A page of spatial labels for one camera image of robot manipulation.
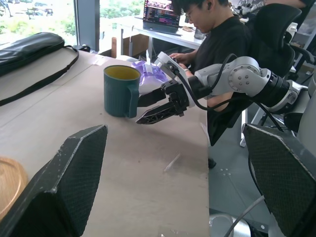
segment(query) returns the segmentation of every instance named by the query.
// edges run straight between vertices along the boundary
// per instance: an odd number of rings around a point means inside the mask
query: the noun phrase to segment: wooden plate
[[[27,182],[28,176],[21,164],[0,157],[0,221],[22,193]]]

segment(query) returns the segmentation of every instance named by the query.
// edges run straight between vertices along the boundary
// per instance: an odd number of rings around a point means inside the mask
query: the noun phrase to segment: beige table surface
[[[73,57],[63,50],[53,59],[33,63],[31,70],[0,78],[0,95],[4,84],[27,87],[27,78],[48,76],[47,65],[57,69],[63,66],[61,60]],[[184,117],[154,125],[108,115],[103,107],[103,69],[128,63],[101,58],[103,65],[92,65],[100,57],[81,52],[79,61],[58,81],[0,107],[0,155],[20,162],[31,179],[68,136],[107,124],[99,189],[83,236],[161,237],[171,229],[209,236],[207,139],[200,126],[205,113],[194,107]],[[164,172],[178,154],[180,158]]]

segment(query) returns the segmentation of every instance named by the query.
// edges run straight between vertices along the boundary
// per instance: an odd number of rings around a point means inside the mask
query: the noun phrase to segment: teal mug
[[[113,65],[104,69],[104,109],[115,117],[137,115],[140,72],[135,68]]]

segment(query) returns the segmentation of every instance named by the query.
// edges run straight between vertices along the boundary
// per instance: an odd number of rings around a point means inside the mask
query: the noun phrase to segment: floor
[[[248,119],[252,120],[258,107],[248,109]],[[227,129],[214,147],[210,148],[211,157],[217,162],[209,171],[210,213],[224,212],[239,216],[260,197],[248,169],[248,150],[240,143],[241,118],[235,126]],[[245,219],[257,229],[268,230],[269,211],[265,203],[255,207]]]

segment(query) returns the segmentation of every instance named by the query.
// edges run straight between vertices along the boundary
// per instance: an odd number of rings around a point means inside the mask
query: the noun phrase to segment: man's hair
[[[202,3],[205,0],[172,0],[173,11],[177,15],[182,14],[182,10],[187,12],[190,9],[191,5],[197,5],[199,8],[202,8]],[[227,6],[228,0],[218,0],[219,4],[222,6]]]

